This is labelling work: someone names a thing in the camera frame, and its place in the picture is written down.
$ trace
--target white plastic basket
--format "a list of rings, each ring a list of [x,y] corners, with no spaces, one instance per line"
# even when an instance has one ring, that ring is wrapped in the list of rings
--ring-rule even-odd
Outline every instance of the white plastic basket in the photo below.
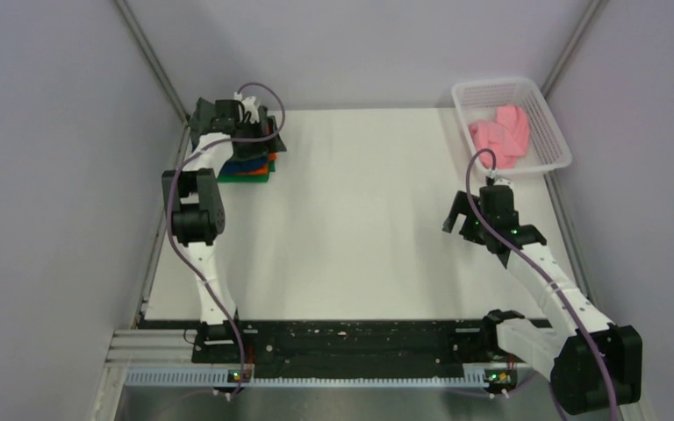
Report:
[[[500,169],[498,174],[518,175],[545,173],[571,164],[572,154],[564,136],[556,125],[539,87],[522,78],[457,83],[451,90],[455,110],[471,153],[477,151],[469,133],[469,124],[479,119],[495,119],[495,110],[514,103],[528,115],[531,138],[526,156],[518,158],[514,168]],[[483,172],[488,170],[480,160],[475,163]]]

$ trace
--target pink object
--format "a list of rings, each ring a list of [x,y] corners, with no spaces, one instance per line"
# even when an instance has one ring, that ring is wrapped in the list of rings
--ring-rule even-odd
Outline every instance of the pink object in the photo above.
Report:
[[[518,105],[505,105],[497,108],[495,121],[478,120],[469,125],[474,146],[479,149],[489,147],[498,158],[498,168],[515,167],[515,161],[528,152],[528,116]],[[492,157],[483,154],[479,157],[482,164],[489,168]]]

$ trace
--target gray wall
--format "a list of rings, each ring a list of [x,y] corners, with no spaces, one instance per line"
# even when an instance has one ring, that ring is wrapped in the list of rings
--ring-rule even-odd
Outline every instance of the gray wall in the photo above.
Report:
[[[130,0],[188,107],[263,81],[290,108],[451,105],[462,79],[543,83],[587,0]]]
[[[109,0],[0,1],[0,420],[89,415],[180,131]]]
[[[674,419],[674,2],[611,2],[550,104],[590,281],[642,334],[647,391]]]

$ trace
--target purple cable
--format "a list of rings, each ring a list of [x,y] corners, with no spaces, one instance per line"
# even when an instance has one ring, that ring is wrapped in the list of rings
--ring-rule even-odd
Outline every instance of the purple cable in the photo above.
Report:
[[[465,390],[458,390],[458,389],[448,389],[448,392],[453,393],[454,395],[458,396],[467,396],[467,397],[475,397],[479,399],[491,399],[491,397],[510,397],[515,394],[517,394],[519,391],[524,389],[526,386],[532,383],[532,380],[536,377],[537,373],[533,373],[529,377],[526,377],[523,382],[520,382],[520,384],[513,390],[510,390],[507,392],[507,396],[502,393],[498,393],[496,395],[490,394],[490,393],[484,393],[484,392],[467,392]],[[551,394],[551,400],[554,402],[554,408],[556,409],[556,413],[559,414],[559,418],[562,419],[562,421],[567,421],[567,414],[564,413],[564,410],[562,409],[562,406],[560,406],[559,402],[556,401],[556,396],[554,396],[554,390],[551,388],[551,385],[549,385],[549,393]]]
[[[471,207],[471,210],[474,211],[474,215],[477,217],[477,219],[482,224],[484,229],[486,229],[490,234],[492,234],[492,236],[495,239],[497,239],[497,241],[501,242],[511,251],[518,254],[519,257],[523,259],[523,261],[528,263],[531,266],[531,268],[533,268],[536,272],[538,272],[539,275],[541,275],[541,277],[543,277],[544,280],[556,292],[556,296],[562,301],[562,304],[564,304],[564,308],[570,314],[572,320],[575,321],[575,325],[579,329],[580,333],[583,335],[585,343],[588,344],[588,348],[591,350],[593,357],[595,358],[596,364],[598,364],[600,373],[601,375],[603,375],[603,382],[606,384],[606,393],[608,394],[608,407],[611,414],[611,421],[618,421],[619,410],[618,405],[616,404],[616,391],[613,389],[613,382],[611,381],[611,376],[608,374],[606,362],[603,361],[603,357],[600,355],[598,346],[595,345],[595,341],[593,340],[591,334],[585,329],[583,321],[580,320],[580,317],[577,316],[577,312],[575,311],[575,309],[572,308],[572,304],[570,304],[570,301],[567,299],[567,296],[565,296],[564,293],[559,288],[556,287],[556,282],[554,281],[554,279],[551,278],[551,276],[549,276],[549,274],[546,273],[544,269],[542,269],[539,265],[537,265],[535,261],[531,260],[528,256],[526,256],[513,243],[511,243],[510,241],[505,239],[505,237],[500,235],[499,232],[495,231],[495,229],[492,228],[492,226],[486,220],[484,220],[482,213],[479,211],[477,205],[474,203],[474,198],[471,196],[471,169],[474,167],[474,161],[476,161],[479,155],[481,155],[482,153],[489,153],[490,155],[492,155],[492,168],[491,168],[492,170],[494,170],[497,167],[497,156],[495,156],[495,153],[489,148],[479,149],[477,153],[475,153],[474,156],[471,157],[471,161],[469,161],[469,165],[466,167],[466,198],[469,200],[469,206]]]
[[[182,165],[180,165],[174,174],[174,177],[172,178],[172,185],[171,188],[169,189],[169,200],[167,203],[167,238],[169,239],[169,244],[172,246],[172,249],[176,253],[176,255],[184,262],[185,265],[187,265],[188,268],[192,269],[193,272],[195,272],[195,275],[197,275],[198,278],[200,278],[200,281],[203,283],[205,286],[205,290],[208,291],[208,294],[211,296],[213,301],[218,305],[219,309],[223,312],[223,315],[226,316],[226,320],[228,320],[228,323],[231,324],[231,327],[233,329],[233,335],[236,337],[236,343],[239,345],[239,360],[241,364],[241,373],[246,373],[245,369],[245,354],[244,354],[244,341],[241,338],[241,332],[239,332],[239,328],[236,327],[236,324],[233,321],[233,317],[231,314],[228,313],[226,308],[223,306],[223,304],[220,302],[219,298],[216,296],[216,293],[213,292],[213,289],[211,288],[211,285],[208,284],[208,280],[205,279],[205,275],[203,275],[202,272],[200,272],[200,269],[196,268],[195,265],[192,264],[187,258],[184,256],[184,254],[180,251],[179,246],[176,244],[176,241],[174,241],[174,235],[172,234],[172,205],[174,202],[174,197],[176,195],[176,184],[179,181],[179,175],[182,173],[183,169],[187,164],[193,162],[196,160],[200,155],[202,155],[205,151],[208,151],[212,147],[216,145],[220,145],[221,143],[226,143],[226,142],[245,142],[245,143],[254,143],[254,142],[264,142],[266,140],[273,139],[275,136],[277,136],[280,131],[283,129],[285,126],[285,106],[283,105],[283,101],[280,99],[280,97],[275,93],[274,90],[270,89],[269,87],[265,86],[262,83],[259,82],[249,82],[249,83],[244,83],[241,85],[239,90],[237,92],[241,93],[244,88],[247,88],[249,86],[259,86],[260,88],[263,88],[267,90],[272,96],[275,97],[277,100],[277,104],[280,106],[280,111],[282,112],[281,114],[281,119],[280,119],[280,126],[275,130],[273,133],[263,137],[263,138],[230,138],[230,139],[221,139],[221,140],[216,140],[211,142],[208,145],[205,145],[205,147],[201,148],[200,150],[196,151],[193,153],[188,159],[184,160],[182,162]],[[236,389],[232,392],[232,395],[236,395],[241,391],[241,380],[243,376],[239,378],[239,382],[236,385]]]

